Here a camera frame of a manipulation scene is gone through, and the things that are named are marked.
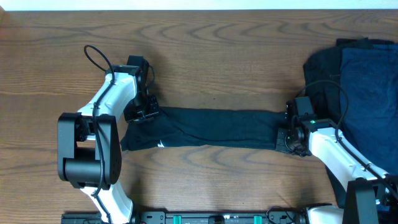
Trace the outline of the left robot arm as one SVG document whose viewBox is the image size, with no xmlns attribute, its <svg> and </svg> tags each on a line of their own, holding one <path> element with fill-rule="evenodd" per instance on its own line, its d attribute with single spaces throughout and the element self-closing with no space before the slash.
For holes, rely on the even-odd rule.
<svg viewBox="0 0 398 224">
<path fill-rule="evenodd" d="M 139 223 L 134 202 L 119 176 L 122 166 L 117 122 L 140 122 L 158 115 L 156 97 L 148 94 L 147 62 L 113 65 L 95 96 L 57 122 L 58 176 L 87 195 L 98 213 L 66 213 L 62 223 Z"/>
</svg>

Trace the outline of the dark teal t-shirt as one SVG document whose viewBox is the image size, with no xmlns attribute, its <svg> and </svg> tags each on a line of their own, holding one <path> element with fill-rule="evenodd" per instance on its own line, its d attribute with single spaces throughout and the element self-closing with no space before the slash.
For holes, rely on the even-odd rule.
<svg viewBox="0 0 398 224">
<path fill-rule="evenodd" d="M 285 127 L 283 112 L 161 107 L 154 119 L 128 125 L 121 149 L 211 145 L 273 150 L 278 129 Z"/>
</svg>

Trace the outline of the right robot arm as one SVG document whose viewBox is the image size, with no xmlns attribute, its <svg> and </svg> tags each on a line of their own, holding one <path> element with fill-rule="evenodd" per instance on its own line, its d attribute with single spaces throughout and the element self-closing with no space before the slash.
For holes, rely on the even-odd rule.
<svg viewBox="0 0 398 224">
<path fill-rule="evenodd" d="M 345 205 L 304 208 L 296 223 L 383 223 L 397 218 L 397 177 L 365 158 L 330 119 L 292 121 L 279 128 L 276 151 L 315 156 L 345 191 Z"/>
</svg>

